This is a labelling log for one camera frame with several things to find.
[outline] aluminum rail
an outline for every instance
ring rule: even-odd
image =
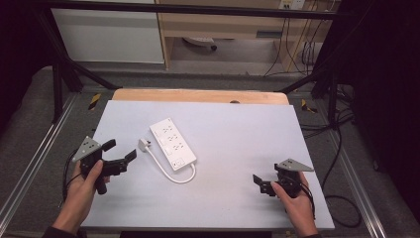
[[[325,123],[329,123],[327,119],[327,110],[323,102],[315,101],[318,111],[320,112],[322,119]],[[334,143],[335,149],[338,150],[339,145],[339,135],[338,132],[330,130],[330,136]],[[352,162],[347,155],[346,149],[344,146],[341,148],[340,152],[340,164],[342,166],[344,175],[346,176],[347,181],[349,182],[350,189],[352,190],[355,201],[358,205],[358,208],[365,220],[365,224],[370,233],[370,236],[373,238],[385,238],[386,233],[383,229],[382,223],[380,222],[376,211],[374,210],[373,205],[370,202],[365,187],[362,184],[362,181],[359,179],[359,176],[352,165]]]
[[[61,117],[55,124],[52,124],[31,161],[29,162],[27,168],[23,172],[18,183],[15,185],[15,188],[9,195],[9,198],[4,203],[3,207],[0,210],[0,237],[3,236],[6,231],[7,226],[13,218],[16,210],[18,209],[21,201],[23,200],[26,192],[28,191],[32,181],[34,180],[35,175],[40,169],[41,165],[44,162],[47,154],[50,151],[50,148],[55,141],[55,138],[58,136],[62,126],[64,125],[68,115],[71,112],[73,104],[78,97],[77,93],[73,93],[66,100],[64,105],[64,110]]]

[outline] human hand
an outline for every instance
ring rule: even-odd
[[[75,235],[80,224],[86,219],[95,195],[95,181],[102,172],[103,161],[99,160],[89,175],[84,179],[80,173],[80,162],[77,162],[72,178],[75,178],[67,192],[64,206],[52,227]]]
[[[299,175],[302,183],[309,186],[303,172],[299,172]],[[280,201],[284,204],[297,235],[304,237],[318,234],[308,195],[300,191],[295,198],[291,198],[277,182],[272,181],[271,186]]]

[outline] plug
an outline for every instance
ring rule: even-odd
[[[149,147],[151,145],[150,141],[147,141],[146,139],[140,139],[139,140],[139,148],[142,152],[147,152],[147,147]]]

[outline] white cable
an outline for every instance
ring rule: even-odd
[[[149,154],[151,154],[151,156],[154,158],[154,160],[155,160],[155,162],[157,163],[157,165],[158,165],[158,167],[160,168],[160,170],[163,172],[163,174],[169,179],[169,180],[171,180],[171,181],[173,181],[173,182],[176,182],[176,183],[186,183],[186,182],[189,182],[189,181],[191,181],[192,179],[194,179],[194,177],[195,177],[195,166],[194,166],[194,164],[191,164],[191,167],[192,167],[192,175],[191,175],[191,177],[189,178],[189,179],[187,179],[187,180],[182,180],[182,181],[180,181],[180,180],[176,180],[176,179],[173,179],[170,175],[168,175],[167,174],[167,172],[163,169],[163,167],[160,165],[160,163],[158,162],[158,159],[155,157],[155,155],[152,153],[152,151],[149,149],[149,147],[145,147],[145,150],[149,153]]]
[[[333,5],[331,5],[330,10],[328,10],[329,12],[333,11],[334,4],[336,4],[336,0],[333,0]]]

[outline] sleeve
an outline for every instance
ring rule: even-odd
[[[46,233],[44,233],[43,238],[77,238],[77,236],[74,236],[68,232],[62,231],[62,230],[58,230],[56,228],[53,227],[49,227],[46,230]]]

